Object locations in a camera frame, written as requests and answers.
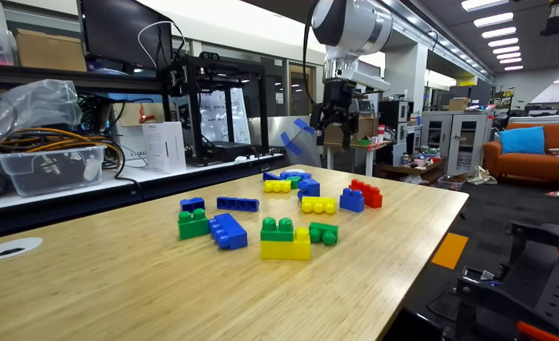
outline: fluorescent light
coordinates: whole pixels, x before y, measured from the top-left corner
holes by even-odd
[[[521,53],[504,53],[504,55],[496,55],[498,59],[519,59]]]
[[[513,63],[521,63],[521,59],[502,59],[500,65],[513,65]]]
[[[479,10],[494,8],[502,4],[507,4],[507,0],[466,0],[462,2],[462,8],[464,12],[479,12]]]
[[[483,32],[481,36],[483,36],[485,40],[490,40],[490,38],[496,38],[496,36],[507,36],[507,34],[515,34],[515,32],[517,32],[515,27],[504,27],[504,29],[496,29],[496,31],[487,31],[487,32]]]
[[[473,21],[473,27],[490,27],[490,25],[500,25],[500,23],[509,23],[513,19],[511,12],[500,13],[500,15],[490,15],[490,17],[481,17]]]
[[[507,46],[507,48],[492,49],[494,55],[509,53],[509,51],[519,51],[519,48],[517,46]]]
[[[519,38],[492,40],[488,42],[488,48],[513,46],[513,44],[519,44]]]
[[[505,67],[504,70],[523,70],[523,65]]]

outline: black monitor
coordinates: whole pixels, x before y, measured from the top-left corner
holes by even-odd
[[[87,61],[106,59],[151,70],[172,63],[168,17],[136,0],[77,0],[77,12]]]

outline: wire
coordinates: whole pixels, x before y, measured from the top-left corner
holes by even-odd
[[[310,21],[312,21],[312,13],[314,13],[316,4],[318,4],[318,0],[310,6],[308,15],[305,17],[305,25],[303,25],[303,51],[301,51],[303,89],[305,89],[305,95],[308,97],[308,101],[310,101],[312,106],[316,104],[316,101],[310,95],[308,80],[305,76],[305,72],[307,72],[305,57],[307,57],[307,51],[308,51],[308,31],[310,31]]]
[[[151,27],[159,27],[159,25],[172,25],[172,27],[180,32],[181,44],[178,46],[178,53],[176,53],[176,55],[180,55],[180,51],[181,51],[181,48],[183,48],[183,44],[185,44],[183,32],[181,32],[181,29],[180,29],[174,21],[157,21],[157,23],[151,23],[151,25],[142,27],[142,31],[138,32],[138,44],[140,44],[140,49],[145,53],[145,57],[149,59],[149,63],[153,65],[155,70],[159,70],[159,65],[157,65],[157,61],[149,55],[149,51],[145,49],[145,46],[144,46],[144,42],[142,42],[142,34],[144,34],[145,31],[149,31]]]

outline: green block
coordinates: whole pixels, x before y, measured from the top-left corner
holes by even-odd
[[[293,241],[293,222],[289,218],[282,218],[276,226],[274,218],[263,218],[259,241]]]
[[[301,176],[289,176],[289,178],[286,178],[286,180],[291,182],[291,190],[295,190],[297,184],[299,184],[299,180],[301,180]]]
[[[178,239],[195,239],[200,235],[208,235],[208,220],[204,216],[202,209],[197,209],[195,212],[180,212],[178,216]]]
[[[310,222],[310,243],[322,243],[325,246],[337,245],[339,228],[329,224]]]

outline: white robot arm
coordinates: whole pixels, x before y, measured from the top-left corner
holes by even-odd
[[[310,125],[324,131],[329,123],[339,123],[343,146],[348,148],[350,135],[358,129],[358,112],[350,112],[356,84],[388,89],[384,80],[358,72],[358,57],[377,53],[386,44],[392,17],[373,0],[318,0],[310,27],[325,46],[324,97],[314,106]]]

